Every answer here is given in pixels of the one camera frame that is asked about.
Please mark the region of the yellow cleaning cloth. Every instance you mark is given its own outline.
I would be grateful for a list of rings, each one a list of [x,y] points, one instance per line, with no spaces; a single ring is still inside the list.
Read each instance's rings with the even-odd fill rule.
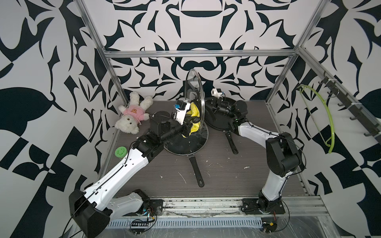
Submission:
[[[194,102],[190,104],[190,111],[187,112],[187,115],[190,115],[191,128],[189,135],[197,132],[200,129],[200,111],[197,105]]]

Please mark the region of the small glass pan lid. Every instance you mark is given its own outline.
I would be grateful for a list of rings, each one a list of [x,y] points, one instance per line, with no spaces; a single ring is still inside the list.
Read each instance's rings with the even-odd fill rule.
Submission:
[[[205,117],[205,93],[199,73],[193,68],[187,73],[185,81],[185,100],[194,102],[199,111],[200,127],[203,127]]]

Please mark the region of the large glass pot lid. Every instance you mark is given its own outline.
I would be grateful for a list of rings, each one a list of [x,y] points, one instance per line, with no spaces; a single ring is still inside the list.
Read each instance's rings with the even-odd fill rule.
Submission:
[[[196,132],[191,132],[192,123],[184,122],[183,125],[170,119],[171,129],[175,133],[164,143],[164,148],[175,155],[188,156],[200,151],[207,143],[209,130],[204,123]]]

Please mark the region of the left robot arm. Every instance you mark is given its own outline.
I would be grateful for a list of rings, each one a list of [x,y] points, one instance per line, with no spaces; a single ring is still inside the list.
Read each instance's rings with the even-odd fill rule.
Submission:
[[[149,129],[131,143],[127,155],[99,181],[84,191],[75,189],[69,196],[70,218],[84,235],[95,238],[110,221],[125,214],[137,213],[149,198],[141,190],[115,199],[115,194],[141,169],[147,166],[177,136],[189,137],[202,126],[204,115],[190,110],[175,110],[173,114],[156,112]]]

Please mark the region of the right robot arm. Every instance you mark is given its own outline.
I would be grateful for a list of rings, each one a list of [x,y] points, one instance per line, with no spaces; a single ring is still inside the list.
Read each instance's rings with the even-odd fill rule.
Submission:
[[[250,139],[266,149],[269,175],[259,192],[257,209],[267,213],[279,205],[289,177],[302,165],[302,156],[292,136],[251,123],[246,118],[248,106],[244,101],[210,97],[205,100],[205,112],[205,122],[212,128]]]

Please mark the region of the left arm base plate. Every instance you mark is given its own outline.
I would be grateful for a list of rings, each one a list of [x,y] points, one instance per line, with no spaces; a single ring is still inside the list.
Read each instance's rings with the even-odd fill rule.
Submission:
[[[148,213],[154,213],[155,215],[160,215],[163,210],[164,200],[162,199],[151,199],[150,201],[144,201],[142,207],[134,213],[127,213],[123,216],[146,216]]]

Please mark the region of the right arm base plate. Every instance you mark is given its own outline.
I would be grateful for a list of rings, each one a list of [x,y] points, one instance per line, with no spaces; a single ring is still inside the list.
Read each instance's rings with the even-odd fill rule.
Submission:
[[[243,198],[241,211],[246,215],[285,214],[281,199],[268,201],[266,198]]]

